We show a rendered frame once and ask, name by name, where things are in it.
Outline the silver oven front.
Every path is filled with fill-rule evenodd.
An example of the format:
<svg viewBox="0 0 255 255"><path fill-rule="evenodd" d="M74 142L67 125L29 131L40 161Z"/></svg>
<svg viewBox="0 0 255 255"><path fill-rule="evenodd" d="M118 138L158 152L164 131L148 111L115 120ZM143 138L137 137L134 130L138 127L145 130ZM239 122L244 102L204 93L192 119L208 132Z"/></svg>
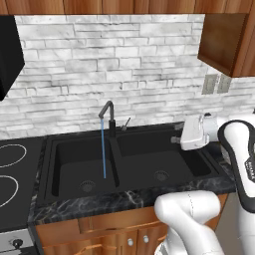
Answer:
<svg viewBox="0 0 255 255"><path fill-rule="evenodd" d="M32 255L35 244L28 229L0 233L0 255Z"/></svg>

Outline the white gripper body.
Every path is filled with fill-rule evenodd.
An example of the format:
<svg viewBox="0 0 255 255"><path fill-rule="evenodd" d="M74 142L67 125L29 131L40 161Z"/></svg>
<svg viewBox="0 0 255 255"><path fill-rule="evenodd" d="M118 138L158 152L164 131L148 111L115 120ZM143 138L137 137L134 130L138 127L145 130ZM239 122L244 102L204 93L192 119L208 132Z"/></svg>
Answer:
<svg viewBox="0 0 255 255"><path fill-rule="evenodd" d="M184 122L180 145L183 150L192 150L202 147L204 133L202 127L202 116L193 116Z"/></svg>

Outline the black range hood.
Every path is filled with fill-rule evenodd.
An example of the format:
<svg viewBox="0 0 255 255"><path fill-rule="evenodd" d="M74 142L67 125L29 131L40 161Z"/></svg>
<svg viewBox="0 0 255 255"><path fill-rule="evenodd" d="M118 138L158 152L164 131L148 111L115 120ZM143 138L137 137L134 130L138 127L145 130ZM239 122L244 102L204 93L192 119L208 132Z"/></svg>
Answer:
<svg viewBox="0 0 255 255"><path fill-rule="evenodd" d="M14 16L0 15L0 101L3 101L25 66Z"/></svg>

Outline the black double sink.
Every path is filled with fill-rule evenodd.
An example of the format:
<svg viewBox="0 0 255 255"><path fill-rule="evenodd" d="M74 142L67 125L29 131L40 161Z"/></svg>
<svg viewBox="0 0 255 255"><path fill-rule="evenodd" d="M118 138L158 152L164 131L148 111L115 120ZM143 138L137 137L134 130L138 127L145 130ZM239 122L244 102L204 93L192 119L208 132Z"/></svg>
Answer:
<svg viewBox="0 0 255 255"><path fill-rule="evenodd" d="M223 175L204 147L183 150L172 143L172 127L131 129L110 137L104 131L107 178L103 175L101 132L50 137L38 194L40 204L107 193L179 186Z"/></svg>

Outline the dark wooden wall cupboard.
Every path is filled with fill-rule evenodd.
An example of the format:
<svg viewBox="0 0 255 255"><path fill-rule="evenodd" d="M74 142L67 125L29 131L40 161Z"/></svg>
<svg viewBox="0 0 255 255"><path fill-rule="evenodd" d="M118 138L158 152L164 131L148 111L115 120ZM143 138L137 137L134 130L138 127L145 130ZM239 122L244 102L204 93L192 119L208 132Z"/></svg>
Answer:
<svg viewBox="0 0 255 255"><path fill-rule="evenodd" d="M255 30L248 14L206 14L197 58L231 78L255 77Z"/></svg>

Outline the wooden upper cupboard run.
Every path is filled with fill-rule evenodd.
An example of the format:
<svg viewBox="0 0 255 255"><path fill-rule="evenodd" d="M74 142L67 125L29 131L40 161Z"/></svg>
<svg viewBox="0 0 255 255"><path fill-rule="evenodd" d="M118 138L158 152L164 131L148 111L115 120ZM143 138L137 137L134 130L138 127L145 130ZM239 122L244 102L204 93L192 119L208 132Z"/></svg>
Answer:
<svg viewBox="0 0 255 255"><path fill-rule="evenodd" d="M0 15L248 14L255 0L0 0Z"/></svg>

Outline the blue water stream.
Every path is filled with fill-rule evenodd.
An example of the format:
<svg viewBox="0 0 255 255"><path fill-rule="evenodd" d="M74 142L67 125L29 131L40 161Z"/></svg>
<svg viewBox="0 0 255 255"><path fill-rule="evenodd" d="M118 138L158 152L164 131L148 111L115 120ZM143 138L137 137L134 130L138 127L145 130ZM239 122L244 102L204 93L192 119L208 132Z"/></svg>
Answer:
<svg viewBox="0 0 255 255"><path fill-rule="evenodd" d="M107 178L106 170L106 152L105 152L105 136L104 136L104 118L101 118L101 139L102 139L102 158L103 158L103 175Z"/></svg>

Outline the black hob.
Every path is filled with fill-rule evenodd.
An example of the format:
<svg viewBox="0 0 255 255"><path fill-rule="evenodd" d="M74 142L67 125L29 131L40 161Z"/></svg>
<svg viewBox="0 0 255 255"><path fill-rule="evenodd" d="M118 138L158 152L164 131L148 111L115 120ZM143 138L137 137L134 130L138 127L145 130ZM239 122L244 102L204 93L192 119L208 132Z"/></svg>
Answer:
<svg viewBox="0 0 255 255"><path fill-rule="evenodd" d="M0 141L0 232L27 224L42 144L41 137Z"/></svg>

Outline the black sink faucet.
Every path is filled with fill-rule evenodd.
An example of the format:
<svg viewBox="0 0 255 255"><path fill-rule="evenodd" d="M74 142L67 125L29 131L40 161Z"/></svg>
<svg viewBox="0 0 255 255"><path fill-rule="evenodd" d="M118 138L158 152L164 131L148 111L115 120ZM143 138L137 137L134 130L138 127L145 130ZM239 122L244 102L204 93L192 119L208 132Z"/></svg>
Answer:
<svg viewBox="0 0 255 255"><path fill-rule="evenodd" d="M116 121L115 121L115 111L114 103L112 101L107 101L99 113L99 118L102 120L106 111L110 111L110 120L109 120L109 136L116 136Z"/></svg>

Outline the grey wall outlet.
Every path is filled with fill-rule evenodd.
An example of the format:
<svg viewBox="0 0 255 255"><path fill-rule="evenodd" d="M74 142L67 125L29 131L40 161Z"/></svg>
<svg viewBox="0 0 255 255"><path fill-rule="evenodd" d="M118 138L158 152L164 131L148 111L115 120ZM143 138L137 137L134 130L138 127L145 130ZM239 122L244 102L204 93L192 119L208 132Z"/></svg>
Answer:
<svg viewBox="0 0 255 255"><path fill-rule="evenodd" d="M231 77L228 77L228 76L222 74L220 76L217 93L218 94L227 93L229 91L229 88L230 88L231 80L232 80Z"/></svg>
<svg viewBox="0 0 255 255"><path fill-rule="evenodd" d="M204 79L204 84L202 88L203 95L210 95L214 92L214 88L217 81L217 75L206 75Z"/></svg>

